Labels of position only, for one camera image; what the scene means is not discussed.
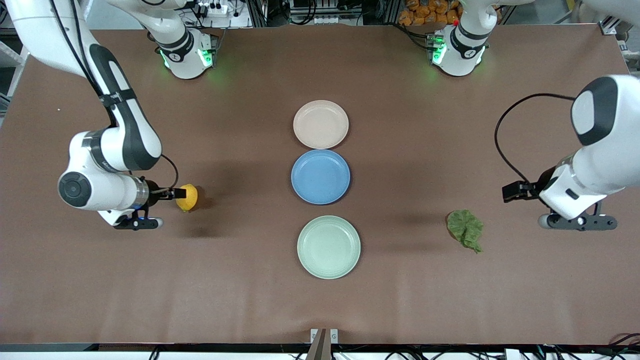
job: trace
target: black cable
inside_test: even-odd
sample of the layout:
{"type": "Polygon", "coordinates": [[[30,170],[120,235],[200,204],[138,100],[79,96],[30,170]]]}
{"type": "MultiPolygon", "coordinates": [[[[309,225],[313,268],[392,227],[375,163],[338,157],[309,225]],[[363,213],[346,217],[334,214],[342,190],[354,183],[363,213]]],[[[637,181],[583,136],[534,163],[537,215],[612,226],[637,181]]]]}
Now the black cable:
{"type": "Polygon", "coordinates": [[[156,345],[149,355],[149,360],[158,360],[161,350],[164,350],[164,345],[156,345]]]}
{"type": "Polygon", "coordinates": [[[383,25],[391,25],[391,26],[395,27],[396,29],[398,29],[398,30],[402,31],[403,33],[405,33],[407,35],[410,35],[412,37],[427,38],[427,35],[418,34],[418,33],[414,33],[412,31],[409,31],[409,29],[407,29],[406,26],[396,24],[395,22],[385,22],[383,25]]]}
{"type": "Polygon", "coordinates": [[[314,17],[316,16],[316,9],[317,9],[316,0],[307,0],[307,1],[309,1],[309,11],[307,12],[307,15],[305,16],[305,18],[301,22],[295,22],[295,21],[289,19],[291,24],[306,25],[309,22],[311,22],[311,20],[314,19],[314,17]]]}
{"type": "Polygon", "coordinates": [[[200,28],[204,29],[204,25],[202,24],[202,21],[200,20],[198,15],[196,15],[196,11],[193,9],[193,7],[191,7],[190,10],[193,13],[193,16],[196,18],[196,21],[200,24],[200,28]]]}
{"type": "Polygon", "coordinates": [[[178,173],[178,167],[175,166],[175,163],[170,158],[168,158],[167,155],[160,154],[160,156],[162,156],[167,161],[169,161],[169,164],[171,164],[171,166],[173,166],[173,170],[175,171],[175,180],[173,181],[173,184],[171,186],[168,186],[168,187],[169,188],[174,188],[178,184],[178,179],[180,177],[180,174],[178,173]]]}
{"type": "Polygon", "coordinates": [[[516,103],[514,103],[513,105],[511,105],[500,117],[500,120],[498,120],[498,123],[495,125],[495,131],[493,132],[493,142],[495,143],[495,148],[496,150],[498,150],[498,153],[500,154],[500,157],[502,158],[502,160],[516,173],[518,174],[522,180],[524,180],[525,183],[527,184],[531,184],[531,182],[529,181],[529,179],[527,179],[526,176],[524,176],[523,173],[521,173],[521,171],[519,171],[515,166],[513,166],[513,164],[507,160],[507,157],[504,155],[504,153],[502,152],[502,149],[500,148],[500,144],[498,142],[498,130],[500,129],[500,125],[502,124],[502,121],[504,120],[504,117],[507,116],[507,114],[513,110],[513,108],[515,108],[516,106],[518,106],[519,104],[525,102],[526,100],[532,99],[533,97],[540,97],[540,96],[548,96],[548,97],[555,97],[558,99],[564,99],[564,100],[575,100],[574,97],[571,96],[565,96],[565,95],[558,95],[558,94],[551,94],[551,93],[538,93],[538,94],[532,94],[529,95],[527,97],[523,97],[522,99],[518,100],[516,103]]]}
{"type": "Polygon", "coordinates": [[[60,18],[60,14],[58,13],[58,9],[56,7],[56,3],[54,2],[54,0],[49,0],[49,4],[51,5],[51,8],[53,9],[53,14],[56,16],[56,21],[58,23],[58,26],[60,27],[60,31],[62,31],[62,35],[64,36],[65,40],[67,41],[67,45],[69,46],[69,49],[71,50],[71,53],[74,55],[74,58],[78,62],[78,65],[80,66],[80,69],[83,71],[84,76],[87,78],[87,80],[89,80],[89,83],[91,84],[91,86],[92,86],[93,90],[95,91],[95,93],[98,96],[101,96],[102,94],[100,93],[100,90],[95,86],[95,84],[93,84],[91,82],[91,80],[90,80],[91,77],[89,76],[89,73],[88,73],[87,69],[82,64],[82,61],[80,60],[80,56],[78,56],[78,53],[76,52],[76,49],[74,48],[73,44],[71,44],[71,39],[69,39],[69,36],[67,35],[67,32],[65,30],[65,26],[62,24],[62,19],[60,18]]]}
{"type": "Polygon", "coordinates": [[[486,352],[481,352],[480,354],[486,356],[486,357],[490,357],[492,359],[500,359],[503,360],[504,359],[504,355],[489,355],[486,352]]]}
{"type": "Polygon", "coordinates": [[[386,22],[384,23],[384,25],[391,25],[394,28],[402,31],[403,33],[406,34],[406,36],[409,37],[409,39],[418,47],[420,47],[421,49],[425,49],[425,50],[429,50],[429,49],[435,49],[435,47],[429,47],[426,45],[422,45],[420,44],[418,41],[416,41],[413,37],[417,37],[417,38],[426,38],[426,35],[420,35],[420,34],[416,34],[416,33],[412,33],[411,31],[407,30],[404,26],[400,26],[398,24],[396,24],[395,22],[386,22]]]}
{"type": "Polygon", "coordinates": [[[622,360],[627,360],[627,358],[625,358],[624,356],[620,355],[621,352],[617,352],[617,353],[613,354],[613,356],[611,356],[611,360],[614,360],[616,357],[619,357],[622,360]]]}
{"type": "Polygon", "coordinates": [[[389,355],[387,355],[387,357],[385,357],[385,360],[389,360],[389,358],[392,357],[394,354],[398,354],[398,355],[402,356],[404,360],[409,360],[408,357],[404,356],[403,353],[398,352],[398,351],[391,352],[389,355]]]}
{"type": "Polygon", "coordinates": [[[563,349],[559,346],[556,345],[556,347],[558,348],[558,350],[562,351],[562,352],[566,352],[567,354],[569,354],[569,356],[571,356],[572,358],[574,358],[574,360],[582,360],[581,358],[577,357],[573,352],[567,351],[566,349],[563,349]]]}
{"type": "Polygon", "coordinates": [[[96,88],[99,89],[98,83],[97,83],[97,81],[93,77],[93,74],[90,71],[89,62],[86,60],[86,53],[84,52],[84,43],[82,41],[82,34],[80,32],[80,19],[78,19],[78,12],[77,12],[77,9],[76,9],[76,0],[69,0],[69,2],[70,2],[71,9],[73,9],[74,21],[76,22],[76,36],[78,37],[78,46],[80,47],[80,54],[82,55],[82,59],[83,59],[83,62],[84,62],[84,67],[87,69],[87,73],[90,76],[90,79],[88,79],[88,80],[89,80],[89,82],[93,83],[96,88]]]}
{"type": "Polygon", "coordinates": [[[513,9],[511,9],[511,12],[509,12],[507,15],[507,18],[502,18],[502,20],[500,21],[500,25],[506,25],[507,21],[511,18],[511,16],[513,15],[513,12],[516,11],[516,8],[518,7],[518,5],[514,5],[513,9]]]}
{"type": "MultiPolygon", "coordinates": [[[[82,55],[82,59],[84,61],[85,74],[87,75],[87,80],[89,81],[89,84],[91,84],[91,86],[95,90],[95,93],[98,95],[98,97],[100,97],[103,94],[102,90],[100,90],[100,87],[98,86],[98,82],[95,80],[95,77],[91,73],[91,70],[89,68],[89,62],[87,61],[86,53],[84,52],[84,42],[82,40],[82,34],[80,32],[80,20],[78,18],[78,13],[77,13],[77,9],[76,9],[76,2],[75,2],[75,0],[69,0],[69,2],[70,2],[71,9],[73,9],[73,13],[74,13],[74,21],[75,21],[75,24],[76,24],[76,36],[78,38],[78,46],[80,47],[80,54],[82,55]]],[[[115,115],[113,114],[113,112],[110,111],[108,108],[105,108],[105,110],[107,111],[107,114],[109,115],[109,127],[118,126],[118,123],[116,121],[116,118],[115,118],[115,115]]]]}
{"type": "Polygon", "coordinates": [[[631,338],[635,338],[635,337],[638,337],[638,336],[640,336],[640,332],[634,332],[632,334],[629,334],[629,335],[625,336],[624,338],[622,338],[622,339],[620,339],[618,341],[614,341],[614,342],[610,343],[609,346],[611,347],[611,346],[619,345],[620,343],[623,343],[623,342],[625,342],[625,341],[627,341],[627,340],[629,340],[631,338]]]}
{"type": "Polygon", "coordinates": [[[159,5],[164,4],[164,2],[165,2],[165,0],[160,0],[160,2],[154,4],[154,3],[148,2],[147,0],[140,0],[140,1],[142,1],[143,3],[145,3],[147,5],[151,5],[151,6],[159,6],[159,5]]]}

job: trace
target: green leaf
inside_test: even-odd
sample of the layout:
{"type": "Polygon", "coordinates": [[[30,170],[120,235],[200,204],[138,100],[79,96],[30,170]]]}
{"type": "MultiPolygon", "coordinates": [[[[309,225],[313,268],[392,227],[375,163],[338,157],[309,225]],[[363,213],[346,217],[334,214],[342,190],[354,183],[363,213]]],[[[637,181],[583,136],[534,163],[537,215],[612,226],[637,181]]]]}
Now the green leaf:
{"type": "Polygon", "coordinates": [[[471,211],[467,209],[453,211],[447,217],[447,228],[462,246],[472,249],[476,254],[482,252],[478,238],[482,236],[484,224],[471,214],[471,211]]]}

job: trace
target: green led light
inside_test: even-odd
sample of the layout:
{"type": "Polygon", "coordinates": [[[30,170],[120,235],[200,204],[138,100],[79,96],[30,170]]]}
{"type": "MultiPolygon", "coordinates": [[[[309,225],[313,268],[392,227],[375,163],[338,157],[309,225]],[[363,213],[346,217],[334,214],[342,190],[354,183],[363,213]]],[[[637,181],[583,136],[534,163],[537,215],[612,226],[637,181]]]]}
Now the green led light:
{"type": "Polygon", "coordinates": [[[210,67],[213,64],[213,59],[211,53],[209,51],[202,51],[198,49],[198,55],[200,55],[200,59],[202,60],[202,65],[205,67],[210,67]]]}
{"type": "Polygon", "coordinates": [[[162,59],[164,60],[164,66],[169,69],[169,62],[166,61],[166,57],[164,56],[164,53],[162,52],[162,50],[160,50],[160,55],[162,56],[162,59]]]}
{"type": "Polygon", "coordinates": [[[447,52],[447,44],[442,44],[442,46],[433,53],[433,63],[440,64],[442,62],[442,58],[444,57],[444,53],[447,52]]]}
{"type": "Polygon", "coordinates": [[[482,50],[480,50],[480,53],[478,54],[478,60],[476,61],[476,65],[478,65],[480,63],[480,61],[482,61],[482,54],[483,54],[485,49],[486,49],[486,46],[483,46],[482,50]]]}

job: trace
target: green plate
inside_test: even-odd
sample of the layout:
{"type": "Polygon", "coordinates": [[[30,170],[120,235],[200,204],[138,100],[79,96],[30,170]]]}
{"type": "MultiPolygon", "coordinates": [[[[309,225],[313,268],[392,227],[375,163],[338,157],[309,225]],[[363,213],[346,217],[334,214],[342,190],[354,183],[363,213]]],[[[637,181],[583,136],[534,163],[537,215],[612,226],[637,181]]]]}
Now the green plate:
{"type": "Polygon", "coordinates": [[[298,237],[298,257],[311,275],[338,279],[360,258],[360,237],[347,220],[326,215],[311,220],[298,237]]]}

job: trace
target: blue plate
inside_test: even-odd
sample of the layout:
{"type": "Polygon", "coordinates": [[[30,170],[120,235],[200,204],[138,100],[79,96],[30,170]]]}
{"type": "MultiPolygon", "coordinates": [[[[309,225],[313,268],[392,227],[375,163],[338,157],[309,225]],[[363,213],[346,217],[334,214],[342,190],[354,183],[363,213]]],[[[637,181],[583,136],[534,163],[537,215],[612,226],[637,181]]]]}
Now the blue plate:
{"type": "Polygon", "coordinates": [[[293,190],[304,201],[326,205],[340,199],[349,188],[351,172],[342,156],[331,150],[311,150],[296,160],[291,170],[293,190]]]}

